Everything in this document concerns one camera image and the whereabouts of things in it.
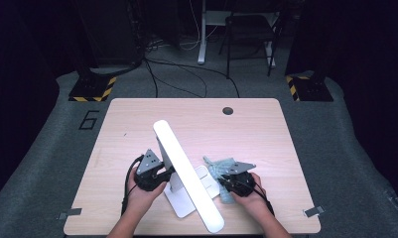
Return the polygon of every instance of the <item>metal bracket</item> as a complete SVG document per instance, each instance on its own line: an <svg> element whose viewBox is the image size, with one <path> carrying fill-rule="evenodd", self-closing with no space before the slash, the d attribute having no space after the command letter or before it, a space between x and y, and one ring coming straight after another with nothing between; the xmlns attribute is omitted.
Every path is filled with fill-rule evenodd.
<svg viewBox="0 0 398 238"><path fill-rule="evenodd" d="M248 170L254 169L256 166L253 164L242 163L242 162L235 162L229 169L227 169L226 174L235 176L241 173L244 173Z"/></svg>
<svg viewBox="0 0 398 238"><path fill-rule="evenodd" d="M303 210L303 212L304 212L305 216L312 217L314 215L319 216L319 215L325 213L326 210L322 206L318 206L318 207L313 207L313 208L308 209L308 210Z"/></svg>
<svg viewBox="0 0 398 238"><path fill-rule="evenodd" d="M57 216L57 220L64 220L66 219L68 216L72 216L72 215L80 215L81 214L81 208L72 208L69 209L65 212L61 212L58 216Z"/></svg>
<svg viewBox="0 0 398 238"><path fill-rule="evenodd" d="M137 175L141 175L144 172L159 167L161 164L162 162L155 155L155 153L153 153L152 150L148 149L145 156L143 157L142 162L139 165L139 168L137 169Z"/></svg>

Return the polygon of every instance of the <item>yellow and black hazard tape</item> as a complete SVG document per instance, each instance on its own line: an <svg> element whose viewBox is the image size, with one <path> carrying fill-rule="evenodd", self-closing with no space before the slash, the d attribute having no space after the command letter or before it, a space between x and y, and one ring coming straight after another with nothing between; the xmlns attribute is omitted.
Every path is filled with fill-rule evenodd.
<svg viewBox="0 0 398 238"><path fill-rule="evenodd" d="M298 76L300 79L309 79L307 76ZM300 101L300 96L298 95L297 88L294 85L293 77L290 75L286 76L286 81L288 82L289 89L291 90L292 97L294 101Z"/></svg>
<svg viewBox="0 0 398 238"><path fill-rule="evenodd" d="M86 101L106 101L109 94L111 93L112 87L114 86L115 81L117 80L116 77L112 77L108 85L106 86L105 91L103 92L102 96L100 97L69 97L68 101L79 101L79 102L86 102Z"/></svg>

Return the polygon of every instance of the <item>forearm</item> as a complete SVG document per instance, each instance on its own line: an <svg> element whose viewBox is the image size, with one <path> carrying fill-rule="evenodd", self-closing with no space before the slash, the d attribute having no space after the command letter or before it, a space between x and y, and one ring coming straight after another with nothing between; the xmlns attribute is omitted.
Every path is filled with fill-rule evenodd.
<svg viewBox="0 0 398 238"><path fill-rule="evenodd" d="M291 237L288 231L269 211L254 213L251 216L260 224L267 238Z"/></svg>
<svg viewBox="0 0 398 238"><path fill-rule="evenodd" d="M144 213L129 208L120 217L108 238L131 238Z"/></svg>

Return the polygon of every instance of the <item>black chair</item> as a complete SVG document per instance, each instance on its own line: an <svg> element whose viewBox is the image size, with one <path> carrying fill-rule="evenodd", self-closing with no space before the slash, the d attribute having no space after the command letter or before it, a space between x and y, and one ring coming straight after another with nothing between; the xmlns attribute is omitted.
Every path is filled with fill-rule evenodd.
<svg viewBox="0 0 398 238"><path fill-rule="evenodd" d="M223 46L227 45L227 67L226 77L229 78L229 66L231 60L256 59L261 57L231 56L232 45L255 45L257 49L253 55L257 54L262 47L271 43L272 53L267 56L264 51L264 58L270 58L269 71L270 76L277 42L282 31L284 22L285 1L283 0L237 0L232 8L230 16L225 19L226 31L222 45L219 50L221 54ZM266 17L261 14L277 14L277 20L273 25L269 24Z"/></svg>

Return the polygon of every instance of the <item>gray carpet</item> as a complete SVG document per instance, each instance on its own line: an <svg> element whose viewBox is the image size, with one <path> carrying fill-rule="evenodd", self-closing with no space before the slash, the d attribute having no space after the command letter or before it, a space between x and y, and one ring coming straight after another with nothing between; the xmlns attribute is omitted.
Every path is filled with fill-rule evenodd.
<svg viewBox="0 0 398 238"><path fill-rule="evenodd" d="M334 102L293 101L284 76L291 41L283 39L270 77L264 59L235 61L231 77L240 97L280 101L314 203L327 210L320 216L321 232L311 237L398 237L398 209L386 194L392 188L355 139L340 87L327 79ZM200 67L225 71L219 44L207 44L206 62ZM198 66L198 51L160 47L146 57ZM159 97L237 97L234 84L218 73L152 62L150 66L160 80L178 88L158 81ZM63 237L65 221L56 217L71 208L109 102L156 95L144 63L118 76L105 102L67 101L76 80L76 73L57 79L61 93L56 107L0 193L0 237ZM93 129L78 130L89 110L98 111L89 114L97 118Z"/></svg>

